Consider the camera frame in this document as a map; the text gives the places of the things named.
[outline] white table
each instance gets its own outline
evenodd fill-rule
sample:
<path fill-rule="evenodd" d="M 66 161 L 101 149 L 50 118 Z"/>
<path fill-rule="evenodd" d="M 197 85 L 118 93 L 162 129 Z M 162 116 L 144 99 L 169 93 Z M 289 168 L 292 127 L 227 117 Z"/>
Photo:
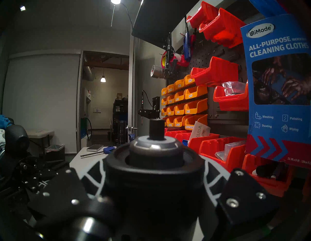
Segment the white table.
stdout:
<path fill-rule="evenodd" d="M 48 147 L 50 144 L 50 137 L 54 136 L 54 131 L 40 131 L 40 130 L 26 130 L 26 133 L 29 137 L 29 139 L 41 139 L 41 145 L 38 143 L 31 141 L 32 143 L 36 144 L 37 146 L 41 147 L 43 156 L 45 156 L 45 147 L 44 147 L 44 141 L 43 138 L 48 138 Z"/>
<path fill-rule="evenodd" d="M 70 162 L 69 166 L 73 167 L 79 178 L 82 178 L 83 175 L 92 167 L 96 162 L 99 160 L 104 159 L 108 154 L 105 153 L 99 153 L 99 154 L 94 154 L 91 156 L 85 156 L 85 157 L 80 157 L 81 155 L 84 154 L 91 154 L 92 151 L 86 151 L 88 147 L 84 147 L 79 151 L 79 153 L 72 159 Z M 106 146 L 102 147 L 98 152 L 103 151 Z"/>

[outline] umade logo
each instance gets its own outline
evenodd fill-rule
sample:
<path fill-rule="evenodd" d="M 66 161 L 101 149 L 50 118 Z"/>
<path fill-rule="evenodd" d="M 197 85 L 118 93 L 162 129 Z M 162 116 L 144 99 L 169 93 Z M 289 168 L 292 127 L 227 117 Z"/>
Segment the umade logo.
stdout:
<path fill-rule="evenodd" d="M 274 25 L 272 23 L 262 23 L 253 27 L 248 33 L 249 38 L 259 38 L 271 33 L 274 30 Z"/>

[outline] exit sign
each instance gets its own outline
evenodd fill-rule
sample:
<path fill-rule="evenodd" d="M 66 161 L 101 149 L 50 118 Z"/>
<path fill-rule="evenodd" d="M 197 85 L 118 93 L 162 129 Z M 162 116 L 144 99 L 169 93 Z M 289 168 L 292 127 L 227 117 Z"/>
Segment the exit sign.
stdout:
<path fill-rule="evenodd" d="M 100 108 L 93 108 L 94 113 L 100 113 Z"/>

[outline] cardboard box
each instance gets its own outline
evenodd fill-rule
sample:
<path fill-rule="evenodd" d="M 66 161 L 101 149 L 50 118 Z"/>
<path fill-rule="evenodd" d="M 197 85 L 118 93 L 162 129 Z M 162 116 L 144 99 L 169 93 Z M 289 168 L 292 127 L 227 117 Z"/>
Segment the cardboard box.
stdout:
<path fill-rule="evenodd" d="M 122 100 L 122 93 L 117 93 L 117 98 L 116 100 Z"/>
<path fill-rule="evenodd" d="M 311 168 L 310 44 L 293 15 L 241 28 L 248 76 L 246 152 Z"/>

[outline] ventilation duct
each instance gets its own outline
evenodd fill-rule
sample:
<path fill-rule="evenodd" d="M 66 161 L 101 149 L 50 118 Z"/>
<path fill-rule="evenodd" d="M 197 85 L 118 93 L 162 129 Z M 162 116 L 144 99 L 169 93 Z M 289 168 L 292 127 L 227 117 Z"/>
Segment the ventilation duct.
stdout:
<path fill-rule="evenodd" d="M 95 74 L 93 73 L 93 67 L 83 66 L 82 79 L 87 81 L 93 81 L 96 79 Z"/>

